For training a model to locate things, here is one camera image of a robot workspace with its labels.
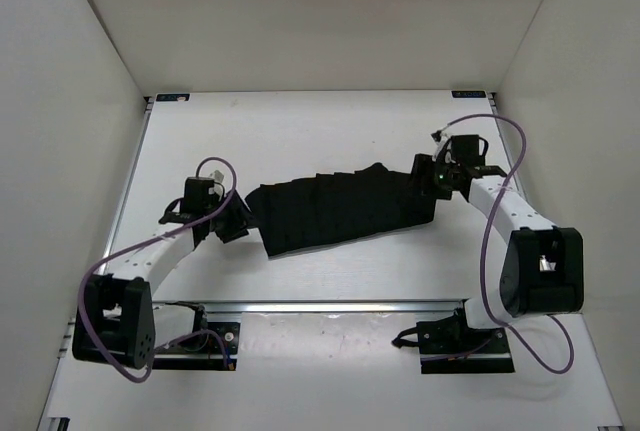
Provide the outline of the black skirt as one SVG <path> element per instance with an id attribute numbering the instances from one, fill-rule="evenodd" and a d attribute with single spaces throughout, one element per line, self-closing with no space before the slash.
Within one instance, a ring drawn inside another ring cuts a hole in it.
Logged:
<path id="1" fill-rule="evenodd" d="M 436 198 L 377 162 L 353 173 L 261 185 L 246 196 L 270 257 L 422 225 Z"/>

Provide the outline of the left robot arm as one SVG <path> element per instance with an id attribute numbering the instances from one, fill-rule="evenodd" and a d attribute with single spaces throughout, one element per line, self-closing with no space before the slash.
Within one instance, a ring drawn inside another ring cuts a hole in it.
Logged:
<path id="1" fill-rule="evenodd" d="M 187 178 L 182 196 L 167 205 L 150 239 L 120 251 L 124 261 L 116 270 L 84 278 L 73 357 L 111 364 L 128 374 L 151 368 L 160 351 L 196 352 L 214 340 L 227 363 L 223 336 L 210 329 L 203 305 L 184 300 L 156 305 L 153 296 L 209 235 L 229 243 L 248 235 L 256 225 L 235 188 L 226 188 L 215 177 Z"/>

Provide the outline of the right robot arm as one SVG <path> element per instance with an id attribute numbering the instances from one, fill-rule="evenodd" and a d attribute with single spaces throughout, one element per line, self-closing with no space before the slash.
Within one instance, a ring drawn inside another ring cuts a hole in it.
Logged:
<path id="1" fill-rule="evenodd" d="M 512 186 L 506 172 L 489 165 L 489 143 L 478 135 L 434 136 L 436 151 L 414 158 L 414 190 L 435 200 L 459 193 L 487 219 L 506 245 L 500 272 L 481 271 L 480 294 L 465 301 L 461 317 L 448 327 L 449 342 L 471 351 L 484 329 L 526 316 L 574 313 L 584 304 L 583 238 L 537 212 Z"/>

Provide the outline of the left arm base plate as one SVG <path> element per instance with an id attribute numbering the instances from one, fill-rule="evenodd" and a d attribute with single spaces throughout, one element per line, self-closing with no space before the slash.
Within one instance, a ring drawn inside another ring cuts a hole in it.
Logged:
<path id="1" fill-rule="evenodd" d="M 239 314 L 186 301 L 153 306 L 153 370 L 222 371 L 238 367 Z"/>

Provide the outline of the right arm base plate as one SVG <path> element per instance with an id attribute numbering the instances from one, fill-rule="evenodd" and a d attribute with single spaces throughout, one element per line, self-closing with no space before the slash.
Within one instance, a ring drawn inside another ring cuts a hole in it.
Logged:
<path id="1" fill-rule="evenodd" d="M 441 319 L 420 320 L 391 341 L 419 351 L 423 375 L 511 374 L 515 372 L 503 328 L 468 326 L 463 307 Z"/>

